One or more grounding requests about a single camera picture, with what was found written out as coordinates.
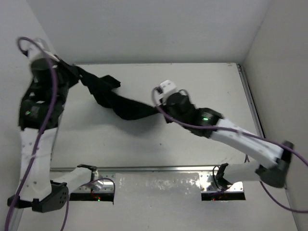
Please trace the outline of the black t-shirt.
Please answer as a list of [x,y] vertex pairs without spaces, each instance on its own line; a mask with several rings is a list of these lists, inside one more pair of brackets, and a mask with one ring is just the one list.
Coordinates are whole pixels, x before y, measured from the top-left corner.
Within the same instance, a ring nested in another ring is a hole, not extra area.
[[112,109],[123,120],[138,120],[158,113],[158,110],[153,106],[115,93],[114,90],[121,86],[121,82],[110,75],[97,77],[79,66],[69,65],[63,60],[60,60],[59,64],[68,74],[71,87],[81,82],[83,86],[88,88],[97,104]]

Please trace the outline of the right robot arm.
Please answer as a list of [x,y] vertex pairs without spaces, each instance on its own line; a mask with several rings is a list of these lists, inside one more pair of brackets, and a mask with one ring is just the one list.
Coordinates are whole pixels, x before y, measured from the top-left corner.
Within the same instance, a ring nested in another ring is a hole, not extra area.
[[261,181],[274,188],[283,188],[292,153],[278,145],[245,136],[221,113],[210,108],[197,108],[189,96],[179,92],[160,99],[163,110],[173,119],[184,123],[192,134],[226,144],[253,161],[245,164],[221,164],[217,172],[208,177],[210,190],[226,190],[239,181]]

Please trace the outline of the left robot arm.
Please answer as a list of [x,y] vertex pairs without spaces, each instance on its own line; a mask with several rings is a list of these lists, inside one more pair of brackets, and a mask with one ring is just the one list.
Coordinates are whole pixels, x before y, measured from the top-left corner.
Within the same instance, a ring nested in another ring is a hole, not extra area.
[[69,89],[78,77],[64,61],[49,54],[51,66],[42,55],[30,59],[32,80],[23,95],[18,127],[21,136],[22,189],[8,198],[15,208],[30,207],[46,213],[61,209],[70,193],[94,180],[97,168],[78,165],[73,171],[50,178],[53,149]]

